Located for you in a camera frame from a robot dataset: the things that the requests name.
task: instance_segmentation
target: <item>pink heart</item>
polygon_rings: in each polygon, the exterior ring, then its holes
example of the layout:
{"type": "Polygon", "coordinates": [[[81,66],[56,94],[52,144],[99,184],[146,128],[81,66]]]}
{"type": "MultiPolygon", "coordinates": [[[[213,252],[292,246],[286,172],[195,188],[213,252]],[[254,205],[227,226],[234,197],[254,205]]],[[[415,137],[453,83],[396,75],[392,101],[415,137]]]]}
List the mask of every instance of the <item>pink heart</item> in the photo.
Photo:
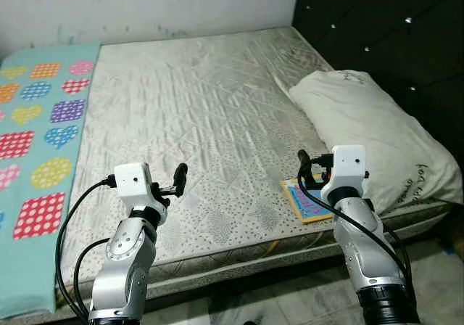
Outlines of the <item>pink heart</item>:
{"type": "Polygon", "coordinates": [[[21,172],[21,168],[16,164],[11,164],[7,169],[0,169],[0,191],[6,189],[21,172]]]}
{"type": "Polygon", "coordinates": [[[82,80],[67,80],[63,83],[61,88],[69,95],[74,95],[82,91],[89,84],[90,80],[86,78],[83,78],[82,80]]]}
{"type": "Polygon", "coordinates": [[[88,60],[79,60],[70,66],[70,73],[73,75],[85,75],[89,73],[94,68],[93,62],[88,60]]]}

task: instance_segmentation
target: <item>teal blanket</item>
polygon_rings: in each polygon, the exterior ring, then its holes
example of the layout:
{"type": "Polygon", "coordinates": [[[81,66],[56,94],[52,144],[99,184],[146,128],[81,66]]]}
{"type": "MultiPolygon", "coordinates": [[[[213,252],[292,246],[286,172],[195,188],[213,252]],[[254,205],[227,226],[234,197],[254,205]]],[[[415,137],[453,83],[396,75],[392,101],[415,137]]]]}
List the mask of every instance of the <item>teal blanket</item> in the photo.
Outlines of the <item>teal blanket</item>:
{"type": "Polygon", "coordinates": [[[0,67],[0,318],[55,311],[54,246],[98,53],[26,49],[0,67]]]}

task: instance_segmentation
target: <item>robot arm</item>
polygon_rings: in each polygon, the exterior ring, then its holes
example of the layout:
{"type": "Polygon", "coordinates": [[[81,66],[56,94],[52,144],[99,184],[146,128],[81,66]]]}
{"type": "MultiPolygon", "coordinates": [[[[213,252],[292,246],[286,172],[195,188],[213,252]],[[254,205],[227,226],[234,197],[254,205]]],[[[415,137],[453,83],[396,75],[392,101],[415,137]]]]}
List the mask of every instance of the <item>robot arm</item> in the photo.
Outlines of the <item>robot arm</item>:
{"type": "MultiPolygon", "coordinates": [[[[331,174],[330,178],[323,176],[322,204],[336,214],[333,234],[343,250],[366,324],[419,324],[412,284],[385,250],[393,251],[384,237],[384,226],[372,203],[361,198],[363,181],[369,176],[365,171],[364,146],[335,146],[331,155],[314,160],[302,150],[299,158],[302,161],[299,173],[305,180],[312,178],[312,163],[325,167],[326,174],[331,174]],[[343,214],[364,227],[369,236],[339,216],[343,214]],[[383,242],[384,248],[370,235],[383,242]]],[[[307,181],[307,184],[314,183],[314,179],[307,181]]]]}
{"type": "Polygon", "coordinates": [[[122,220],[108,241],[105,263],[95,278],[88,322],[90,324],[139,324],[144,312],[148,271],[156,250],[157,227],[166,221],[165,195],[183,194],[187,166],[180,164],[174,184],[160,189],[152,183],[146,163],[115,168],[117,191],[128,218],[122,220]]]}

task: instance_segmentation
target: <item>mattress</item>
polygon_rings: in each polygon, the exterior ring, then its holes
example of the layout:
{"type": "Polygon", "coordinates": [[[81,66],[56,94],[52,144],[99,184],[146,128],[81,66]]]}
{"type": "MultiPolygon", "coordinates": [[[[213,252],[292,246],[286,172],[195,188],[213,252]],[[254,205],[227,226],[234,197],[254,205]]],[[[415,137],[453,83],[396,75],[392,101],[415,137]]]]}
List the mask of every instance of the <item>mattress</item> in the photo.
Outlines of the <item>mattress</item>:
{"type": "MultiPolygon", "coordinates": [[[[185,194],[171,201],[158,228],[149,296],[242,276],[247,265],[255,273],[257,260],[260,270],[278,266],[279,258],[303,262],[320,256],[308,252],[333,245],[331,221],[302,224],[279,185],[295,177],[299,149],[327,152],[286,97],[314,70],[331,67],[293,28],[101,48],[71,203],[119,164],[147,162],[163,186],[171,185],[178,163],[189,166],[185,194]]],[[[400,229],[446,211],[443,203],[425,202],[395,208],[386,220],[400,229]]],[[[114,189],[84,201],[65,237],[67,284],[78,254],[112,236],[124,217],[114,189]]],[[[103,247],[83,261],[84,295],[103,261],[103,247]]]]}

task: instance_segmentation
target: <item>colorful book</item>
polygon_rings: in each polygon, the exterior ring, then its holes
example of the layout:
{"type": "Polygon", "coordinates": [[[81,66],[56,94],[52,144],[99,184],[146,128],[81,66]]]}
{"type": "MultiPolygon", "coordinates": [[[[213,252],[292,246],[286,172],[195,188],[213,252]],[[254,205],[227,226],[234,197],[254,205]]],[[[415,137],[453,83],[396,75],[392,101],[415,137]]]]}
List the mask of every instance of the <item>colorful book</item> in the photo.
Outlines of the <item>colorful book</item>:
{"type": "MultiPolygon", "coordinates": [[[[315,180],[320,181],[320,176],[316,175],[315,180]]],[[[281,181],[281,186],[286,196],[290,200],[291,207],[301,222],[308,223],[319,221],[326,218],[331,218],[333,216],[330,211],[321,207],[319,204],[314,203],[311,199],[306,197],[302,190],[299,188],[298,180],[295,178],[281,181]]],[[[308,192],[314,197],[320,199],[319,189],[310,189],[308,192]]]]}

